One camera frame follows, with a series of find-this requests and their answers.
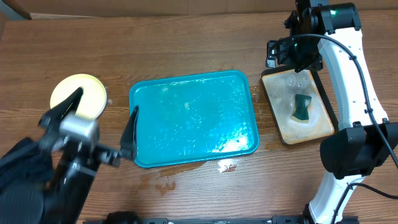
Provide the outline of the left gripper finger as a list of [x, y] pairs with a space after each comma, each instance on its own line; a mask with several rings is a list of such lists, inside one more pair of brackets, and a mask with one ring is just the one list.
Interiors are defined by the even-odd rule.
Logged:
[[57, 106], [45, 112], [38, 125], [43, 128], [58, 126], [69, 112], [77, 110], [82, 96], [83, 89], [79, 87]]
[[121, 157], [134, 161], [137, 154], [137, 119], [139, 107], [135, 106], [121, 136]]

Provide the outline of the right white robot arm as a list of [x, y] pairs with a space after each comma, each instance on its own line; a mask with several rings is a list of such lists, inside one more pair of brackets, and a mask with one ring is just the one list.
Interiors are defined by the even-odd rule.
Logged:
[[357, 223], [343, 210], [355, 188], [395, 157], [397, 124], [373, 88], [356, 6], [297, 1], [288, 37], [267, 44], [261, 82], [284, 144], [321, 139], [325, 174], [301, 215], [274, 223]]

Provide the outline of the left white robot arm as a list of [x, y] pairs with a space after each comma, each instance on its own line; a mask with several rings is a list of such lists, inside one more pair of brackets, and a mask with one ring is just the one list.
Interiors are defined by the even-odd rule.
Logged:
[[101, 164], [119, 167], [137, 154], [134, 107], [115, 150], [100, 144], [95, 119], [76, 114], [84, 90], [44, 113], [38, 141], [20, 140], [1, 158], [1, 223], [76, 223]]

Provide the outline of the yellow plate with crumbs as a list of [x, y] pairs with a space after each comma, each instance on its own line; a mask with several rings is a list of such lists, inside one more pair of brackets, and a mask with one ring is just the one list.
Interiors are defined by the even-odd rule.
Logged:
[[108, 96], [104, 85], [89, 74], [75, 74], [62, 80], [52, 92], [50, 108], [56, 107], [79, 87], [83, 89], [83, 95], [75, 110], [76, 115], [89, 119], [98, 118], [106, 107]]

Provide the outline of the green and yellow sponge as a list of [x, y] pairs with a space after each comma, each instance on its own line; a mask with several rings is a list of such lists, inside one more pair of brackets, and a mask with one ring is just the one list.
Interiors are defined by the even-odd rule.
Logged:
[[308, 108], [311, 104], [312, 97], [308, 95], [296, 94], [295, 95], [295, 109], [292, 113], [292, 119], [300, 123], [309, 122]]

